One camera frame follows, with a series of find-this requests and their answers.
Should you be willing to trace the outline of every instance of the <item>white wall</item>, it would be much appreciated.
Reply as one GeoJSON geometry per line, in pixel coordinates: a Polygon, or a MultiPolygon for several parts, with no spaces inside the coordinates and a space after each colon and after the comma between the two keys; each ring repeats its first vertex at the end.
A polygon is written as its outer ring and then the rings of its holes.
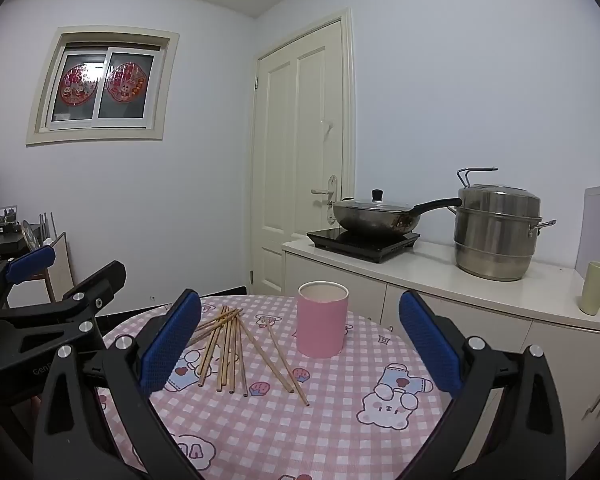
{"type": "MultiPolygon", "coordinates": [[[[455,172],[523,187],[556,218],[540,260],[573,267],[584,189],[600,186],[600,9],[593,0],[285,0],[258,48],[332,12],[353,14],[356,195],[411,204],[456,196],[455,172]]],[[[423,216],[452,243],[453,215],[423,216]]]]}
{"type": "Polygon", "coordinates": [[[0,204],[53,211],[78,280],[117,259],[109,311],[244,285],[243,182],[254,21],[196,0],[15,0],[0,8],[0,204]],[[164,140],[25,146],[57,27],[180,34],[164,140]]]}

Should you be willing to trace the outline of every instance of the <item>wok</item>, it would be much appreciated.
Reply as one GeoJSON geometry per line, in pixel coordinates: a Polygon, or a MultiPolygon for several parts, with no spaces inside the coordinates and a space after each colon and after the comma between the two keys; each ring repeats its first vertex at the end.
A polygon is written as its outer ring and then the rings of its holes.
{"type": "Polygon", "coordinates": [[[333,203],[333,214],[347,231],[358,235],[389,238],[404,236],[413,231],[420,215],[445,207],[460,207],[460,198],[445,198],[426,202],[414,207],[406,204],[384,202],[382,190],[372,191],[372,200],[362,201],[346,198],[333,203]]]}

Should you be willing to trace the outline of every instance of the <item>table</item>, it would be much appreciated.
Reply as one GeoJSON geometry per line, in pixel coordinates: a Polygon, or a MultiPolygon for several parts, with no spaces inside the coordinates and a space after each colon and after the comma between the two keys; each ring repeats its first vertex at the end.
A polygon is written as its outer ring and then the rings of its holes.
{"type": "MultiPolygon", "coordinates": [[[[39,225],[32,225],[34,232],[40,228],[39,225]]],[[[0,256],[22,256],[29,252],[27,243],[22,232],[5,233],[0,235],[0,256]]]]}
{"type": "MultiPolygon", "coordinates": [[[[286,376],[269,338],[272,326],[309,400],[289,394],[243,335],[250,396],[216,392],[215,371],[197,385],[195,368],[206,340],[185,349],[164,389],[151,402],[205,479],[395,480],[442,416],[440,393],[410,341],[349,312],[346,342],[331,359],[296,351],[296,300],[272,296],[204,298],[203,320],[222,305],[242,318],[286,376]]],[[[105,337],[136,335],[158,307],[134,316],[105,337]]],[[[100,390],[114,439],[125,461],[141,467],[108,390],[100,390]]]]}

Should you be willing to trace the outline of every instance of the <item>door frame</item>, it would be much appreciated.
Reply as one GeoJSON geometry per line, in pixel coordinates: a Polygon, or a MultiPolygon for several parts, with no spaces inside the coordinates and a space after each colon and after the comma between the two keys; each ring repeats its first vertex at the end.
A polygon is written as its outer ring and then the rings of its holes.
{"type": "Polygon", "coordinates": [[[246,244],[245,263],[246,263],[246,283],[247,289],[251,292],[251,265],[253,254],[253,229],[251,219],[253,218],[251,205],[253,203],[253,143],[255,139],[255,115],[256,115],[256,89],[255,81],[260,69],[260,61],[270,56],[275,51],[293,43],[320,30],[321,28],[340,22],[342,31],[342,181],[340,183],[340,199],[343,196],[354,196],[355,169],[356,169],[356,95],[354,84],[354,64],[353,64],[353,31],[351,9],[349,7],[325,16],[300,30],[289,34],[280,41],[277,41],[271,47],[261,51],[254,57],[253,77],[251,80],[254,85],[251,89],[251,110],[249,116],[249,160],[247,163],[247,178],[245,186],[245,197],[247,197],[246,207],[244,208],[245,234],[248,240],[246,244]]]}

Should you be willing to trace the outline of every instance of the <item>stainless steel steamer pot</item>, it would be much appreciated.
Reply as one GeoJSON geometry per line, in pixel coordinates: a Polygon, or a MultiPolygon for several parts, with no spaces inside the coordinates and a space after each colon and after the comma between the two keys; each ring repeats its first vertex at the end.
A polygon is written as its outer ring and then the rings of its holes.
{"type": "Polygon", "coordinates": [[[529,268],[540,229],[556,221],[542,222],[540,199],[524,189],[469,182],[472,171],[497,170],[458,170],[462,206],[451,210],[456,214],[456,265],[481,278],[513,282],[529,268]]]}

